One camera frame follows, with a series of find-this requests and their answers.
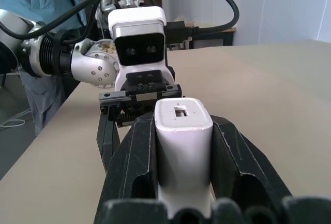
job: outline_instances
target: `black connector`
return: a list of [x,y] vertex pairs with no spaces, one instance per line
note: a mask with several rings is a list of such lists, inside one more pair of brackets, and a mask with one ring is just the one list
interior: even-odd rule
[[198,27],[185,27],[184,21],[167,22],[164,27],[166,44],[178,44],[199,33]]

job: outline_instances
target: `gray pants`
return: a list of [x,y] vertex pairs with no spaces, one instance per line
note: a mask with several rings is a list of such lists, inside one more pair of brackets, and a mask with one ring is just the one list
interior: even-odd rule
[[19,72],[32,111],[37,136],[66,99],[62,78],[59,76],[34,78],[25,71]]

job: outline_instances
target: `camera lens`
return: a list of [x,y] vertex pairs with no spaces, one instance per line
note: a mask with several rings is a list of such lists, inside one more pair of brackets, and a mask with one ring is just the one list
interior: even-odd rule
[[155,46],[149,46],[146,49],[147,53],[155,53],[156,52],[156,47]]
[[126,49],[125,52],[126,52],[127,55],[130,55],[130,56],[136,54],[136,50],[134,48],[128,48],[128,49]]

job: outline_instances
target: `white wall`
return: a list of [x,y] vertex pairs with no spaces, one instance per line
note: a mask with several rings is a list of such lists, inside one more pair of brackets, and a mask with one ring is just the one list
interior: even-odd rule
[[231,8],[225,0],[162,0],[169,21],[183,17],[202,24],[225,23],[232,19]]
[[[331,0],[235,0],[236,45],[315,39],[331,42]],[[223,24],[232,18],[224,0],[163,0],[168,20]]]

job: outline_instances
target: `table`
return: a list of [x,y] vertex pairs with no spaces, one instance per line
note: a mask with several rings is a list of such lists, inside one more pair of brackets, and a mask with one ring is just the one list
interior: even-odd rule
[[[331,194],[330,54],[307,41],[173,51],[169,64],[184,95],[231,120],[294,195],[319,195]],[[0,181],[0,223],[93,222],[105,177],[100,92],[81,83]]]

